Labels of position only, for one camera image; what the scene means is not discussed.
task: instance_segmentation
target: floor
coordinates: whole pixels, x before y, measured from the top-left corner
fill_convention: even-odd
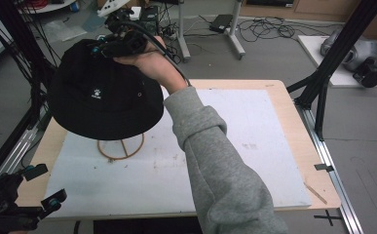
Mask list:
[[[94,4],[83,1],[81,11],[72,13],[62,9],[43,14],[43,23],[52,20],[66,20],[67,27],[83,26],[88,33],[73,40],[56,40],[52,47],[61,56],[63,51],[82,38],[95,38],[107,33],[100,20],[94,17]],[[186,34],[206,34],[207,24],[201,18],[187,18]],[[305,22],[311,25],[327,23]],[[331,33],[339,25],[322,27]],[[309,35],[315,32],[301,28]],[[309,76],[316,69],[301,45],[292,39],[258,39],[248,30],[238,38],[245,48],[246,55],[238,60],[230,42],[224,35],[185,37],[192,58],[179,66],[190,79],[273,79],[282,80],[286,86]],[[297,98],[301,90],[293,92]],[[29,106],[29,87],[13,63],[3,54],[0,56],[0,147]],[[316,113],[316,102],[313,112]],[[330,87],[325,107],[323,136],[336,169],[343,181],[364,233],[377,233],[377,88],[337,89]],[[339,219],[314,218],[326,215],[326,211],[280,212],[278,213],[289,227],[290,233],[347,233],[344,223]],[[339,216],[338,211],[329,211]],[[73,233],[75,220],[44,220],[39,228],[30,233]],[[79,233],[93,233],[93,222],[83,220]]]

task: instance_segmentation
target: gray sweatshirt sleeve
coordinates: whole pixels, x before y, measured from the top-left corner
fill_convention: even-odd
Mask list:
[[[197,216],[203,232],[286,233],[260,176],[226,137],[223,119],[204,106],[193,87],[169,96],[164,105],[185,152]]]

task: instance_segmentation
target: black tape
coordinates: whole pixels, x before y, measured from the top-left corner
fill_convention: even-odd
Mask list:
[[[332,166],[327,166],[326,164],[315,164],[315,168],[317,171],[326,170],[328,173],[334,171]]]
[[[330,226],[333,226],[333,219],[337,219],[337,220],[343,219],[343,217],[341,216],[331,216],[328,210],[325,210],[325,215],[314,215],[314,217],[328,219],[328,223],[330,223]]]
[[[37,176],[45,174],[47,171],[46,164],[38,164],[36,167],[26,170],[23,176],[26,178],[26,181],[30,181]]]

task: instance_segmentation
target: equipment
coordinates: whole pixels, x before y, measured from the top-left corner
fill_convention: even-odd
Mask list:
[[[134,11],[130,9],[119,9],[110,14],[105,25],[113,34],[98,36],[98,43],[92,48],[92,53],[102,54],[106,58],[141,54],[147,43],[143,34],[158,34],[158,7],[142,9],[139,20],[132,20],[133,14]]]
[[[223,33],[225,29],[230,25],[233,15],[218,15],[216,19],[209,26],[209,30]]]
[[[19,207],[15,203],[23,177],[29,181],[47,171],[46,165],[40,164],[36,167],[29,166],[12,175],[0,175],[0,233],[34,230],[40,220],[60,209],[60,203],[66,199],[64,189],[43,200],[43,208]]]
[[[325,56],[340,34],[335,30],[324,40],[320,53]],[[360,37],[342,61],[343,66],[353,71],[353,77],[365,88],[377,86],[377,44]]]
[[[97,11],[97,15],[99,17],[106,17],[109,14],[119,10],[125,4],[127,4],[130,0],[107,0],[103,7]]]
[[[246,0],[248,5],[292,7],[294,0]]]

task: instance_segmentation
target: white paper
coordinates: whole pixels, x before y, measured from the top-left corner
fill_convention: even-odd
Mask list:
[[[212,105],[227,122],[227,137],[245,163],[265,181],[275,207],[310,206],[307,190],[267,92],[198,90],[198,93],[203,103]],[[134,140],[138,145],[140,136]],[[124,155],[120,149],[117,151],[116,156]],[[167,111],[162,120],[145,133],[140,151],[126,160],[109,162],[97,150],[96,140],[68,133],[46,196],[61,188],[65,188],[67,199],[52,216],[195,212],[185,155],[172,133]]]

